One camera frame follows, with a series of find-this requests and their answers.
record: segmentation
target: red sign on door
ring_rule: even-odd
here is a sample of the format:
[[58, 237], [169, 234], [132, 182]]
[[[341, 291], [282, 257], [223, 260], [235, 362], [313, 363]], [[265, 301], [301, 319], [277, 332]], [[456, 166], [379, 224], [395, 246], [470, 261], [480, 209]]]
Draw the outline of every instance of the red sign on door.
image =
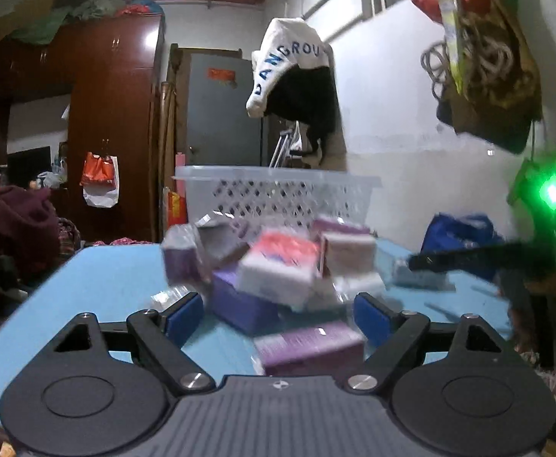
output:
[[208, 78], [215, 81], [234, 82], [236, 80], [235, 70], [208, 69]]

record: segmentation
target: gray door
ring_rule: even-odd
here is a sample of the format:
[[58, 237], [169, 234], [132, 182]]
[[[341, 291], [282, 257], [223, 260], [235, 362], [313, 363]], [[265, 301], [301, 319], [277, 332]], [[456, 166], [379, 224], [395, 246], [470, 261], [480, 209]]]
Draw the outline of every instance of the gray door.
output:
[[189, 165], [261, 164], [260, 118], [249, 118], [253, 88], [248, 60], [192, 54], [187, 106]]

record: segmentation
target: tabletop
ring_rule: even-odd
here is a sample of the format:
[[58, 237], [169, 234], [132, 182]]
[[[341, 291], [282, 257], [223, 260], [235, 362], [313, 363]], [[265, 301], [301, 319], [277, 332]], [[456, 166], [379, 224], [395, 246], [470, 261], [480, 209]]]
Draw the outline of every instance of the tabletop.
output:
[[[404, 257], [404, 248], [379, 240], [378, 268], [386, 256]], [[464, 313], [477, 313], [502, 335], [511, 331], [508, 303], [494, 285], [464, 272], [453, 272], [451, 292], [399, 287], [386, 291], [392, 307], [426, 314], [437, 322], [454, 322]], [[159, 245], [91, 247], [82, 250], [52, 275], [0, 329], [0, 396], [20, 370], [76, 314], [91, 312], [99, 322], [125, 321], [149, 307], [152, 295], [166, 290]], [[217, 383], [228, 374], [254, 375], [255, 349], [251, 338], [207, 315], [183, 351]], [[129, 360], [129, 355], [112, 353]], [[0, 436], [3, 431], [0, 425]]]

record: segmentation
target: plastic basket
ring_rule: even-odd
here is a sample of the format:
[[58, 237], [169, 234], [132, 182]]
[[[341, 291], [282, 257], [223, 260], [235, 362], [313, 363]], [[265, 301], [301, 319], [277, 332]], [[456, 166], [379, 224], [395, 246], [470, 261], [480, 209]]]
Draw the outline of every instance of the plastic basket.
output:
[[289, 168], [185, 166], [174, 175], [185, 180], [190, 222], [221, 211], [288, 227], [307, 227], [319, 215], [364, 224], [371, 193], [381, 187], [378, 177]]

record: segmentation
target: triangular cutout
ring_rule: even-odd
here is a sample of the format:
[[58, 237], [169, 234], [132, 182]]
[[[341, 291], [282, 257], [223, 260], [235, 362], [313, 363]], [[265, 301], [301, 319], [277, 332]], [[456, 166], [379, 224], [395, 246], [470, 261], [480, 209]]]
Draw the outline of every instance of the triangular cutout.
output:
[[468, 329], [466, 349], [473, 350], [475, 352], [502, 352], [502, 349], [496, 345], [487, 332], [480, 326], [476, 325], [472, 325]]
[[66, 338], [60, 342], [56, 352], [73, 352], [76, 350], [88, 350], [91, 348], [90, 332], [87, 325], [76, 325]]

